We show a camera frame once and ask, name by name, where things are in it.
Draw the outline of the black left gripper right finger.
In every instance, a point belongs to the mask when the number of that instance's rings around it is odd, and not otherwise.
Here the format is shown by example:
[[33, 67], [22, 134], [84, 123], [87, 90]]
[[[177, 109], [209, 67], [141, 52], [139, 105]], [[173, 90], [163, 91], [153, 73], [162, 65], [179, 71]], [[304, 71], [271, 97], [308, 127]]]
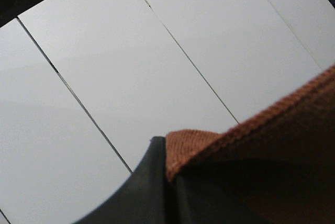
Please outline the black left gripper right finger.
[[239, 203], [213, 171], [188, 171], [175, 178], [180, 223], [261, 223]]

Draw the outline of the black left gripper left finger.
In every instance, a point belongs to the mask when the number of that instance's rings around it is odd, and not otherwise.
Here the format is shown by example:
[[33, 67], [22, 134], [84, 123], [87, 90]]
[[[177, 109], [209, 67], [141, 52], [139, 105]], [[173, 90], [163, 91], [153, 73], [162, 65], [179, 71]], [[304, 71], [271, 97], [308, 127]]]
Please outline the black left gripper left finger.
[[76, 223], [172, 223], [165, 137], [153, 137], [139, 165], [106, 201]]

